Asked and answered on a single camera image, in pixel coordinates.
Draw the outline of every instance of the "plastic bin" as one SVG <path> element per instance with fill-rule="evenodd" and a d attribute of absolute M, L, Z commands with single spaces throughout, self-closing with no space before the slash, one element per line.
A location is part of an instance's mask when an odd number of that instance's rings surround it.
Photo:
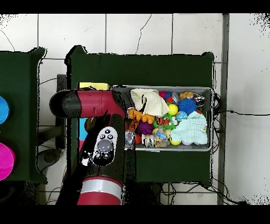
<path fill-rule="evenodd" d="M 132 107 L 133 101 L 130 96 L 130 90 L 136 89 L 136 88 L 142 88 L 142 89 L 157 89 L 159 91 L 171 91 L 171 92 L 185 92 L 185 91 L 192 91 L 195 94 L 199 94 L 201 96 L 205 97 L 205 105 L 201 107 L 201 112 L 206 116 L 207 119 L 207 139 L 208 143 L 205 145 L 196 145 L 192 143 L 191 145 L 168 145 L 167 147 L 161 147 L 161 148 L 146 148 L 144 145 L 139 144 L 136 145 L 136 150 L 142 150 L 142 151 L 201 151 L 206 152 L 212 148 L 212 142 L 213 142 L 213 104 L 214 104 L 214 95 L 213 90 L 208 87 L 169 87 L 169 86 L 112 86 L 110 90 L 118 92 L 124 102 L 124 107 L 127 112 L 127 109 L 129 107 Z"/>

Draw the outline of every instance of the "green toy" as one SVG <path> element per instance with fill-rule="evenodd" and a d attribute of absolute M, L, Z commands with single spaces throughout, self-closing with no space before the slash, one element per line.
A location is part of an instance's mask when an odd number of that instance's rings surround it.
<path fill-rule="evenodd" d="M 170 130 L 175 129 L 174 123 L 177 122 L 175 116 L 172 116 L 172 115 L 169 115 L 169 114 L 165 114 L 163 116 L 163 118 L 166 118 L 166 117 L 169 118 L 170 123 L 171 123 L 170 125 L 158 125 L 157 120 L 155 119 L 154 122 L 153 122 L 154 128 L 158 128 L 159 126 L 162 126 L 164 128 L 164 130 L 166 130 L 166 129 L 170 129 Z"/>

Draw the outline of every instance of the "blue bowl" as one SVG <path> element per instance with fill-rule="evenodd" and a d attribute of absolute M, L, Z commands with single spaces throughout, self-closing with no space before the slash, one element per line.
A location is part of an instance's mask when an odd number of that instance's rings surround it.
<path fill-rule="evenodd" d="M 0 97 L 0 125 L 7 120 L 9 116 L 9 106 L 6 100 Z"/>

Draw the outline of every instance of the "dark green table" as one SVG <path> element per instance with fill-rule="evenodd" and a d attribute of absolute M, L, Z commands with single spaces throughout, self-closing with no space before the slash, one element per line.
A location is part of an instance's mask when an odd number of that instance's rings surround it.
<path fill-rule="evenodd" d="M 0 96 L 11 108 L 7 121 L 0 125 L 0 142 L 15 154 L 15 164 L 7 181 L 45 183 L 36 168 L 38 63 L 44 48 L 29 53 L 0 52 Z"/>
<path fill-rule="evenodd" d="M 74 47 L 65 63 L 71 65 L 71 87 L 78 82 L 109 85 L 200 86 L 212 88 L 214 56 L 87 54 Z M 72 120 L 72 160 L 76 157 L 76 119 Z M 137 182 L 196 182 L 210 185 L 209 152 L 136 151 Z"/>

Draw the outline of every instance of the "white cloth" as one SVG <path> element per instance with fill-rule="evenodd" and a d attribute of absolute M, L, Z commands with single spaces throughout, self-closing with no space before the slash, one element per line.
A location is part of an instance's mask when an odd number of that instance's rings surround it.
<path fill-rule="evenodd" d="M 174 142 L 191 142 L 201 145 L 207 144 L 207 121 L 204 115 L 192 112 L 187 119 L 181 120 L 179 125 L 171 130 L 171 139 Z"/>
<path fill-rule="evenodd" d="M 170 110 L 165 100 L 155 89 L 132 89 L 130 95 L 136 110 L 141 110 L 146 103 L 142 114 L 162 117 Z"/>

